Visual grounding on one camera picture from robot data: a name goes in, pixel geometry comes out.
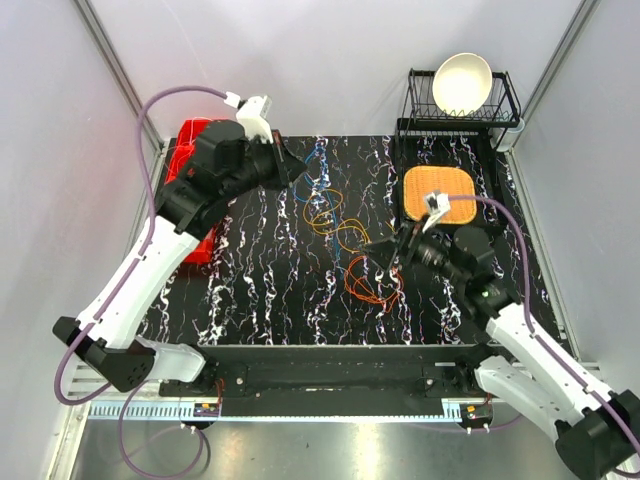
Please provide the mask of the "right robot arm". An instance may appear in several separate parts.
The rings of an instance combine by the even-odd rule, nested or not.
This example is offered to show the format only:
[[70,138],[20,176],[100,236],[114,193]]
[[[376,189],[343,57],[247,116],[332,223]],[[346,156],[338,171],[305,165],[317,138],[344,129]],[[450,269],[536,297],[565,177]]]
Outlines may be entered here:
[[385,270],[422,266],[448,280],[461,312],[506,349],[501,354],[478,343],[459,361],[453,375],[460,393],[504,400],[551,439],[580,479],[620,474],[638,454],[638,396],[614,391],[533,319],[516,290],[494,274],[493,243],[482,229],[463,226],[444,245],[421,224],[408,223],[363,251]]

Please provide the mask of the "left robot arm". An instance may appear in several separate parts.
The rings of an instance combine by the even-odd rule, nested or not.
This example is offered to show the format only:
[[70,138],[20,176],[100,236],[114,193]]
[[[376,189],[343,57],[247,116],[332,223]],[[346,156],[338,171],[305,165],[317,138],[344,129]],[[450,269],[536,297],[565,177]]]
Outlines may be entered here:
[[167,279],[227,215],[231,200],[258,187],[281,191],[305,172],[279,131],[251,133],[214,120],[192,154],[158,193],[155,216],[102,292],[75,317],[60,317],[53,334],[120,392],[151,380],[179,381],[196,396],[215,386],[216,372],[199,349],[148,341],[137,331]]

